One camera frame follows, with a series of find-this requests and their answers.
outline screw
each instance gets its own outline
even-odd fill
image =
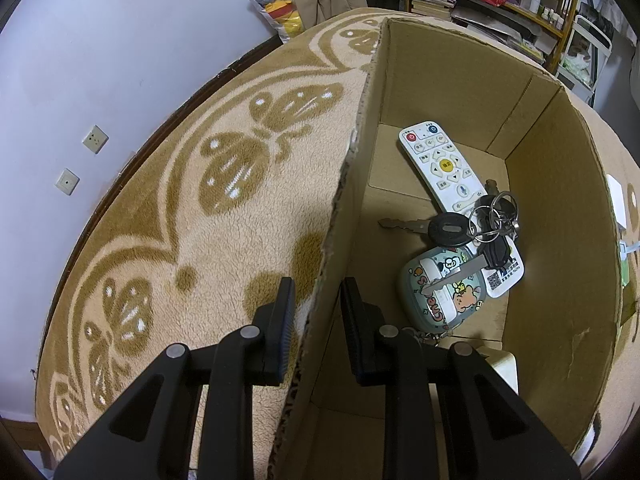
[[[383,325],[378,331],[382,337],[396,337],[398,335],[398,328],[393,325]]]
[[[171,359],[180,357],[182,354],[184,354],[184,345],[181,345],[180,343],[174,343],[166,349],[166,354]]]
[[[240,335],[245,339],[253,339],[254,337],[258,337],[259,334],[260,329],[255,325],[243,326],[240,329]]]
[[[453,345],[453,350],[456,354],[462,355],[462,357],[467,357],[471,355],[474,349],[469,343],[460,342]]]

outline key fob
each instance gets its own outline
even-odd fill
[[[505,269],[511,263],[511,248],[503,235],[494,241],[482,244],[479,252],[484,255],[488,269]]]
[[[459,213],[440,213],[429,222],[427,234],[438,247],[453,248],[468,244],[469,219]]]

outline white wall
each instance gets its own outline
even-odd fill
[[[0,33],[0,413],[32,420],[40,338],[82,228],[133,152],[272,30],[247,0],[22,0]],[[81,143],[93,124],[110,137]],[[72,196],[54,186],[64,167]]]
[[[600,0],[593,0],[597,8]],[[599,76],[593,109],[609,123],[636,162],[640,161],[640,109],[631,95],[629,76],[636,52],[619,33],[612,41],[611,57]]]

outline cardboard box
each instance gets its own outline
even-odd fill
[[[355,383],[335,301],[343,277],[354,276],[386,322],[408,325],[395,284],[426,244],[377,221],[438,212],[398,143],[399,130],[425,120],[439,123],[480,180],[511,190],[520,207],[524,278],[503,297],[488,298],[455,336],[515,355],[521,397],[567,451],[580,446],[600,413],[584,470],[612,449],[638,405],[633,362],[640,345],[630,342],[638,259],[625,317],[606,179],[612,174],[628,190],[632,229],[624,235],[637,240],[638,167],[593,110],[524,56],[450,23],[391,17],[382,24],[335,195],[277,478],[381,477],[384,389]],[[444,464],[441,471],[446,478]]]

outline key ring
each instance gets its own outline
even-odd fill
[[[498,202],[500,202],[500,200],[506,196],[510,198],[509,202],[511,202],[514,209],[514,213],[511,216],[511,218],[507,216],[503,211],[497,209]],[[476,225],[473,223],[471,219],[478,210],[483,208],[487,208],[489,210],[488,221],[489,221],[489,225],[491,226],[491,230],[479,232],[478,228],[476,227]],[[510,191],[503,191],[498,193],[498,195],[496,195],[494,199],[491,200],[490,205],[479,205],[473,209],[473,211],[469,215],[467,231],[469,236],[471,236],[474,240],[478,241],[479,243],[489,244],[501,235],[508,235],[511,232],[517,235],[517,231],[519,230],[519,228],[520,226],[518,224],[518,203]],[[489,240],[485,240],[481,238],[486,236],[491,236],[492,238]]]

